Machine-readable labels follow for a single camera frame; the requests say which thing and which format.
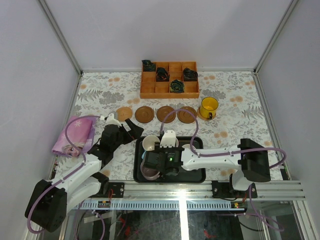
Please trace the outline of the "woven rattan coaster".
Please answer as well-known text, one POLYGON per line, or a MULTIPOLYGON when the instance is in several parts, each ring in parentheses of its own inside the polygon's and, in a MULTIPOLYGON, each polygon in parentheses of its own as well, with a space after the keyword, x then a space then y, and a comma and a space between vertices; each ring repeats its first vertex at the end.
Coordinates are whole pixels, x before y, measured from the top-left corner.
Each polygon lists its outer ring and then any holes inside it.
POLYGON ((204 121, 213 120, 216 117, 216 113, 199 107, 197 109, 197 116, 204 121))
POLYGON ((123 106, 116 110, 117 120, 124 122, 126 119, 130 119, 133 116, 133 111, 130 107, 123 106))

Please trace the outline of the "blue mug white inside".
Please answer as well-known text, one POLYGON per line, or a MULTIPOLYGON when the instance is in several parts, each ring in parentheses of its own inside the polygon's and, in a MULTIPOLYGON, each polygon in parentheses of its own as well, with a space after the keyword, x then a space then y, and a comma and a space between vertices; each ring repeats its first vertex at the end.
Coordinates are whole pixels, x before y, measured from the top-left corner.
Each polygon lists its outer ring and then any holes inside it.
POLYGON ((155 149, 155 143, 159 143, 160 139, 155 135, 146 136, 142 141, 142 147, 144 152, 141 156, 144 159, 147 151, 153 151, 155 149))

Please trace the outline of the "brown wooden coaster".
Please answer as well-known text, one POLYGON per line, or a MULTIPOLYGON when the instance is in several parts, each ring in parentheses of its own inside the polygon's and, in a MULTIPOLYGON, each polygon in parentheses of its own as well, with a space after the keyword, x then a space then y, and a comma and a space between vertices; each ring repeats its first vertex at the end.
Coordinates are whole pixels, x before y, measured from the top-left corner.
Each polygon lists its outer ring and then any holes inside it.
POLYGON ((184 124, 191 124, 195 121, 197 117, 197 112, 194 108, 190 106, 183 106, 180 108, 180 111, 177 113, 178 119, 184 124))
POLYGON ((171 123, 176 118, 176 113, 173 111, 174 111, 174 108, 172 108, 171 106, 168 106, 168 105, 162 106, 157 110, 156 117, 160 122, 171 123), (165 117, 171 112, 173 112, 173 113, 171 115, 169 115, 165 120, 165 117))
POLYGON ((142 124, 151 122, 154 116, 154 110, 149 106, 141 106, 135 111, 135 119, 142 124))

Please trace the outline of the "lilac mug black handle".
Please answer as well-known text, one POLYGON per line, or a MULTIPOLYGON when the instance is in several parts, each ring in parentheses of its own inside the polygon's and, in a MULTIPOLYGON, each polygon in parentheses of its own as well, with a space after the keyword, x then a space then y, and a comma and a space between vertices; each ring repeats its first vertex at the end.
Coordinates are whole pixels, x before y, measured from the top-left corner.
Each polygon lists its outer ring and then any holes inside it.
POLYGON ((160 177, 160 172, 144 166, 144 163, 140 165, 140 171, 143 177, 148 181, 155 181, 160 177))

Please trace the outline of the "white speckled mug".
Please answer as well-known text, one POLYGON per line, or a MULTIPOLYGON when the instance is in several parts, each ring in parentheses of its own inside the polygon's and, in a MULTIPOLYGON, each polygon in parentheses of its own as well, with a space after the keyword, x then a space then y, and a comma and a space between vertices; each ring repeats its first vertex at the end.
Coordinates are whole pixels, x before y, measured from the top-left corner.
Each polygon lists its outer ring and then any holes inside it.
POLYGON ((190 148, 191 148, 190 144, 184 144, 182 147, 183 147, 184 149, 190 149, 190 148))

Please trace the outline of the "yellow mug black outside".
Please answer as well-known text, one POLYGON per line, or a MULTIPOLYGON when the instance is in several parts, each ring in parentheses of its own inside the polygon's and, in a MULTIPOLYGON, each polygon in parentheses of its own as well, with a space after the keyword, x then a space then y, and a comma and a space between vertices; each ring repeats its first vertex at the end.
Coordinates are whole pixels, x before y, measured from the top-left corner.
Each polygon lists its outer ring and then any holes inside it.
POLYGON ((217 112, 217 109, 219 107, 218 101, 213 97, 205 97, 201 101, 201 108, 206 109, 208 111, 212 111, 213 113, 217 112))

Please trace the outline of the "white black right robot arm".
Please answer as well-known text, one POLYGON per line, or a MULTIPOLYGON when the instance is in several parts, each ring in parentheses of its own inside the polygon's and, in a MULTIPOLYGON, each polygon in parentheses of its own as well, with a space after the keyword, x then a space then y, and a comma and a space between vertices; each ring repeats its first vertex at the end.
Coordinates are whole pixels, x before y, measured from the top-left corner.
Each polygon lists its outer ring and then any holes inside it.
POLYGON ((141 168, 154 170, 160 176, 177 176, 180 170, 234 169, 227 189, 236 198, 244 194, 251 184, 271 180, 268 151, 249 138, 242 138, 238 145, 216 149, 162 147, 157 142, 154 150, 144 154, 141 168))

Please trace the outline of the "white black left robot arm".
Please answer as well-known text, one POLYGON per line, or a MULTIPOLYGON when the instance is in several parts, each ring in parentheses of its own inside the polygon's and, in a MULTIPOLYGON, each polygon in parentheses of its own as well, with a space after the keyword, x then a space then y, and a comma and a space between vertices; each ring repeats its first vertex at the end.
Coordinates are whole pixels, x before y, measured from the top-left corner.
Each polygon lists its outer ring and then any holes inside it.
POLYGON ((76 205, 93 195, 102 198, 109 193, 109 179, 101 169, 113 159, 118 147, 140 138, 144 129, 128 118, 125 122, 130 130, 126 130, 112 114, 104 120, 101 137, 82 154, 82 162, 60 177, 42 179, 35 185, 24 213, 32 234, 54 232, 76 205))

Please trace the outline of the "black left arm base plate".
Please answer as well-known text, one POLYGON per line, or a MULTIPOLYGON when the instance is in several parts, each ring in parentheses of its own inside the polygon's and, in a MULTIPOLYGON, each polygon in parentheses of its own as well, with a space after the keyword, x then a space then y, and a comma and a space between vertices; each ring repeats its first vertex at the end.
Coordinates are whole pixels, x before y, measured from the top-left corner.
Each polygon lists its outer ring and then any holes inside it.
POLYGON ((107 182, 102 183, 100 190, 98 192, 98 196, 106 197, 106 198, 123 198, 125 191, 125 183, 124 182, 107 182))

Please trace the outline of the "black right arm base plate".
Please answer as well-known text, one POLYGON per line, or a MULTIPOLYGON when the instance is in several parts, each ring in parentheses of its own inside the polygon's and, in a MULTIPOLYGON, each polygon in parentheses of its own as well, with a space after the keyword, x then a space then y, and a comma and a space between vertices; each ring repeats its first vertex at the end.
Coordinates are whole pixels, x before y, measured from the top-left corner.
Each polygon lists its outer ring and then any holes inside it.
POLYGON ((242 190, 234 190, 232 185, 229 182, 220 182, 217 180, 211 181, 212 188, 212 197, 220 200, 233 200, 236 199, 244 199, 249 198, 249 194, 251 194, 252 199, 257 199, 258 194, 256 189, 256 185, 253 183, 251 190, 247 189, 246 191, 242 190))

